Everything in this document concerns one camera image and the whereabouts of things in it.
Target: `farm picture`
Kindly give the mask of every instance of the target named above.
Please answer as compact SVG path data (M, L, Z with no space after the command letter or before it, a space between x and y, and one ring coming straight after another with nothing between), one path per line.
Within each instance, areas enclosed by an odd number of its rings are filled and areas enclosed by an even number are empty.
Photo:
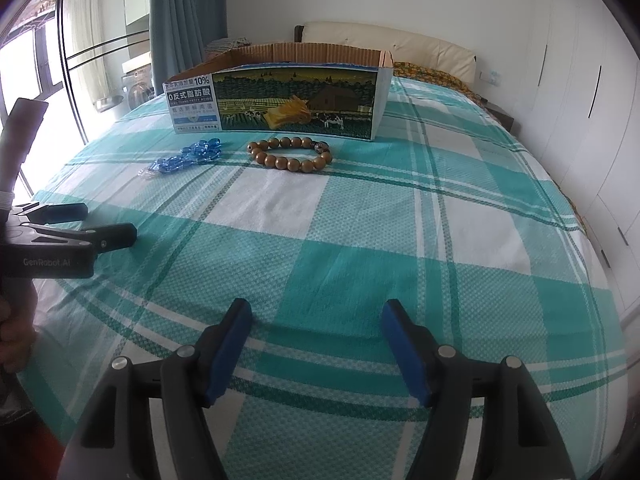
M369 139L377 72L262 66L212 74L223 130Z

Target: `white wardrobe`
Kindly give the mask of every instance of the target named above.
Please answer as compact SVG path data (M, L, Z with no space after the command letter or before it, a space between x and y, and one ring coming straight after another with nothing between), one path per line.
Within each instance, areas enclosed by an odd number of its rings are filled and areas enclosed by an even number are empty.
M574 205L621 320L640 309L640 73L601 0L534 0L519 138Z

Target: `open cardboard box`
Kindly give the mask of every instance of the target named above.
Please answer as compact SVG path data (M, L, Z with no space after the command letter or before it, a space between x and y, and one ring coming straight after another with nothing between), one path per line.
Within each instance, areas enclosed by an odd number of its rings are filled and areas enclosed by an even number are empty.
M272 43L228 50L164 83L177 133L271 130L373 140L388 50Z

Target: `cream leather headboard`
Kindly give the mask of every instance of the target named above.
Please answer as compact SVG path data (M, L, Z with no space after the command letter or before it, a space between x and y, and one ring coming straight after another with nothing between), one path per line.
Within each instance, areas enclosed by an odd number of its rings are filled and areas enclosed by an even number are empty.
M470 87L476 78L473 52L448 41L404 30L363 23L309 22L305 23L302 41L389 50L394 61L448 72Z

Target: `wooden bead bracelet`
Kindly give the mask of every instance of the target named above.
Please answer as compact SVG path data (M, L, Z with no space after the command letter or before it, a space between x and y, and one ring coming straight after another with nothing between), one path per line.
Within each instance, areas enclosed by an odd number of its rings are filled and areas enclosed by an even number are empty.
M318 156L313 160L306 158L302 162L296 158L287 158L286 156L274 156L267 154L266 151L271 148L305 148L307 150L314 150ZM303 173L311 173L313 170L322 170L325 165L330 164L334 158L329 151L329 145L326 142L317 142L311 140L309 137L282 137L277 139L271 137L269 140L259 140L258 142L249 142L246 147L251 157L255 159L258 164L266 166L267 168L277 168L278 170L289 170L292 173L302 171Z

